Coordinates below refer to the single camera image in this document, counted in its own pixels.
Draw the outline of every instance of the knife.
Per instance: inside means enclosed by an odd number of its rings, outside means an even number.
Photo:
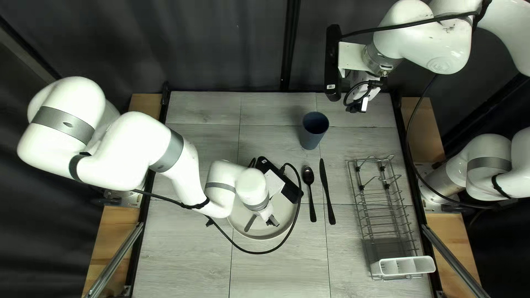
[[[326,193],[326,200],[328,205],[328,218],[330,220],[330,224],[333,225],[336,223],[335,213],[333,213],[333,208],[331,207],[330,192],[328,189],[328,178],[326,176],[326,168],[324,167],[323,159],[320,159],[320,181],[322,181],[322,186],[324,187],[324,192]]]

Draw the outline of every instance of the black spoon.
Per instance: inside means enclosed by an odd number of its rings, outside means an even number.
[[[311,184],[315,181],[315,175],[313,174],[313,170],[306,166],[304,168],[304,172],[302,173],[302,178],[304,180],[304,183],[309,186],[309,217],[311,219],[311,222],[316,222],[316,214],[315,214],[315,205],[313,205],[313,194],[311,193]]]

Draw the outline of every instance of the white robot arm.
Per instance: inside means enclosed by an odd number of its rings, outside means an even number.
[[[444,196],[454,195],[464,189],[478,200],[507,199],[494,188],[492,177],[511,198],[530,196],[530,127],[507,138],[480,135],[447,163],[425,177],[428,185]],[[433,203],[444,204],[439,197],[420,182],[422,196]]]
[[[137,188],[151,169],[171,179],[182,203],[205,204],[194,209],[200,213],[229,216],[238,193],[247,208],[276,223],[259,170],[214,162],[203,192],[193,144],[146,114],[120,116],[89,79],[68,77],[45,87],[31,100],[28,121],[17,153],[36,168],[113,190]],[[131,146],[132,140],[141,142]]]
[[[387,12],[379,27],[399,25],[485,9],[481,0],[420,0],[397,1]],[[353,72],[351,85],[361,81],[379,80],[394,70],[403,59],[410,60],[438,74],[454,74],[467,63],[471,51],[471,34],[476,16],[432,22],[407,28],[374,33],[372,43],[358,45],[339,43],[338,68]],[[500,38],[510,52],[515,66],[530,76],[530,3],[525,0],[493,0],[477,23]],[[378,92],[372,89],[364,101]],[[360,99],[367,91],[359,86],[350,99]]]

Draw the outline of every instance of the metal dish rack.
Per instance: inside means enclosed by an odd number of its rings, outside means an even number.
[[[363,247],[374,281],[398,281],[423,276],[374,276],[370,268],[370,264],[380,259],[418,255],[407,206],[403,204],[402,191],[397,184],[401,175],[394,173],[392,158],[394,155],[383,159],[369,156],[363,160],[347,161]]]

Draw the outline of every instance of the dark blue cup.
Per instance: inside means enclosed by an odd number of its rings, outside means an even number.
[[[328,118],[320,112],[309,112],[302,120],[300,144],[304,149],[315,149],[330,127]]]

